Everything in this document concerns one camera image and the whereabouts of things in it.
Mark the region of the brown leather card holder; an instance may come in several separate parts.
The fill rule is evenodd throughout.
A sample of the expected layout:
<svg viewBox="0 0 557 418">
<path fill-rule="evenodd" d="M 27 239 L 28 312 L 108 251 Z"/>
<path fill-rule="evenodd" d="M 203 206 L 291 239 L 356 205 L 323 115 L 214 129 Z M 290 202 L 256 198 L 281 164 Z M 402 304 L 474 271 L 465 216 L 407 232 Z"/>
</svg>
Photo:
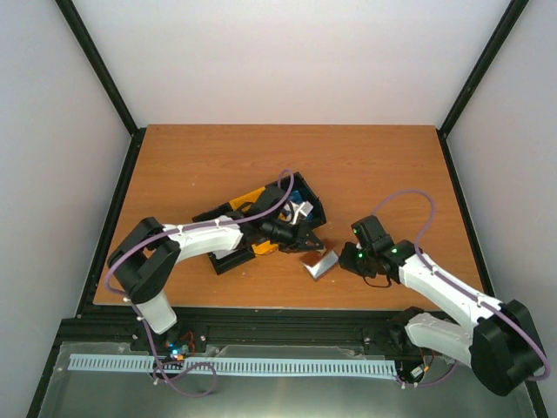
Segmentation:
<svg viewBox="0 0 557 418">
<path fill-rule="evenodd" d="M 312 279 L 317 282 L 338 264 L 339 256 L 334 250 L 326 253 L 311 252 L 303 255 L 299 261 Z"/>
</svg>

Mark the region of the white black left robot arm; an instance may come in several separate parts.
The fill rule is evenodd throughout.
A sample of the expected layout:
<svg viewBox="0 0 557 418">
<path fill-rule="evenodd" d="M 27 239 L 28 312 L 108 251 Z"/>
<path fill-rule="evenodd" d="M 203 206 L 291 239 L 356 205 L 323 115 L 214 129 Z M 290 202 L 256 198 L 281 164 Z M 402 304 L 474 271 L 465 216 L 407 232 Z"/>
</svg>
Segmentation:
<svg viewBox="0 0 557 418">
<path fill-rule="evenodd" d="M 181 329 L 164 287 L 176 264 L 206 254 L 222 274 L 275 251 L 321 251 L 325 245 L 314 229 L 325 221 L 319 198 L 308 188 L 264 186 L 199 214 L 190 224 L 143 219 L 109 257 L 108 276 L 151 329 L 151 341 L 172 350 Z"/>
</svg>

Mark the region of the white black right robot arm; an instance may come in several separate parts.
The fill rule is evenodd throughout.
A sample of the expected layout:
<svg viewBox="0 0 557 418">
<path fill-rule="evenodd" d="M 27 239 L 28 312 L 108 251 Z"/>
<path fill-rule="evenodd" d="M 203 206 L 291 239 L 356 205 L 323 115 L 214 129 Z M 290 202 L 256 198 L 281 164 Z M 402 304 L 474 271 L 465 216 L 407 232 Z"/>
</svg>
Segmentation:
<svg viewBox="0 0 557 418">
<path fill-rule="evenodd" d="M 528 309 L 478 291 L 440 267 L 419 246 L 394 242 L 379 219 L 352 224 L 356 240 L 347 242 L 340 266 L 364 279 L 378 275 L 430 300 L 448 315 L 439 319 L 420 308 L 403 311 L 391 327 L 393 345 L 431 349 L 469 367 L 492 393 L 506 396 L 527 380 L 550 370 Z"/>
</svg>

